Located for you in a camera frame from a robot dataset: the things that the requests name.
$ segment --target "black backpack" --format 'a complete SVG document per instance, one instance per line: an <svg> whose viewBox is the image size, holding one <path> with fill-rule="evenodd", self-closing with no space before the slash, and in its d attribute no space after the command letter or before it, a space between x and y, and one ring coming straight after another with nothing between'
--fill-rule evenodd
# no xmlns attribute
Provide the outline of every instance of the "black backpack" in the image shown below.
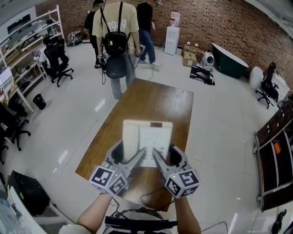
<svg viewBox="0 0 293 234"><path fill-rule="evenodd" d="M103 14L103 10L101 8L101 15L108 30L108 33L105 35L105 38L103 39L103 46L105 47L105 50L108 55L122 55L125 53L127 49L129 36L127 36L124 32L120 32L122 6L123 6L123 2L120 3L117 32L110 31L110 29L108 28L105 16Z"/></svg>

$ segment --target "white floor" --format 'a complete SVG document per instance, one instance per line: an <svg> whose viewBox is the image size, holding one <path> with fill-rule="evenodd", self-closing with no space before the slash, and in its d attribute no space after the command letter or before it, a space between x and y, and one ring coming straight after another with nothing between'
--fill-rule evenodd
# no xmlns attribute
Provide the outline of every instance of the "white floor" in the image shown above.
<svg viewBox="0 0 293 234"><path fill-rule="evenodd" d="M37 110L26 126L32 135L22 136L22 151L15 145L5 153L0 171L5 178L16 170L36 178L58 208L76 221L98 196L98 191L75 170L92 139L116 104L109 80L102 85L101 71L95 70L94 51L90 44L69 48L73 80L65 79L60 88L42 81L28 96L41 93L47 107ZM253 132L260 129L275 113L259 103L246 80L236 80L214 71L216 86L189 78L190 68L182 66L180 56L156 51L161 71L153 72L140 64L136 76L194 92L186 154L196 168L202 184L189 197L192 210L202 229L225 221L229 234L250 233L259 211L256 196L259 179L252 154ZM119 199L122 208L129 202ZM293 218L291 203L283 229ZM253 233L269 233L277 209L259 213ZM172 205L169 219L175 219ZM224 224L204 233L226 233Z"/></svg>

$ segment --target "sneaker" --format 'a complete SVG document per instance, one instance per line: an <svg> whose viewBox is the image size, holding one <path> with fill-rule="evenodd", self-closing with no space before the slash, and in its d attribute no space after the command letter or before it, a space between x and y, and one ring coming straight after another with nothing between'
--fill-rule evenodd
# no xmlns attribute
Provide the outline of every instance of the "sneaker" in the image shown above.
<svg viewBox="0 0 293 234"><path fill-rule="evenodd" d="M150 62L148 60L144 60L144 61L139 60L139 63L140 64L148 64L148 65L150 65Z"/></svg>
<svg viewBox="0 0 293 234"><path fill-rule="evenodd" d="M161 68L161 64L158 64L157 62L153 62L152 64L151 64L151 67L153 68L153 69L155 69L155 70L160 70L160 68Z"/></svg>

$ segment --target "brick wall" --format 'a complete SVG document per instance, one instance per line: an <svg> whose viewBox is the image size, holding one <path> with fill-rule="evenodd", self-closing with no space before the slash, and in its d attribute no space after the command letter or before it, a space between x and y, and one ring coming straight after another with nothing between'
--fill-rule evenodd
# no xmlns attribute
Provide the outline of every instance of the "brick wall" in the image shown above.
<svg viewBox="0 0 293 234"><path fill-rule="evenodd" d="M133 5L142 0L126 0ZM170 13L181 13L179 43L198 43L203 50L216 43L240 57L250 67L265 70L271 61L293 89L293 40L266 14L244 0L163 0L164 6L154 10L155 43L163 45ZM37 15L60 6L65 35L84 23L92 0L49 0L38 5Z"/></svg>

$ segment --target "black t-shirt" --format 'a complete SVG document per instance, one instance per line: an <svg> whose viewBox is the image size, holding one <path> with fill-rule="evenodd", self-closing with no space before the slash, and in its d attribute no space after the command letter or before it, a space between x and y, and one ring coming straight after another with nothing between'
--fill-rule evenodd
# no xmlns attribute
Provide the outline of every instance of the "black t-shirt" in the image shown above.
<svg viewBox="0 0 293 234"><path fill-rule="evenodd" d="M136 8L139 29L150 32L152 30L152 7L146 2Z"/></svg>
<svg viewBox="0 0 293 234"><path fill-rule="evenodd" d="M92 24L93 24L93 17L95 16L95 12L91 11L87 17L86 17L86 21L84 23L84 28L88 29L90 31L90 41L92 45L96 45L97 44L97 38L96 36L92 35Z"/></svg>

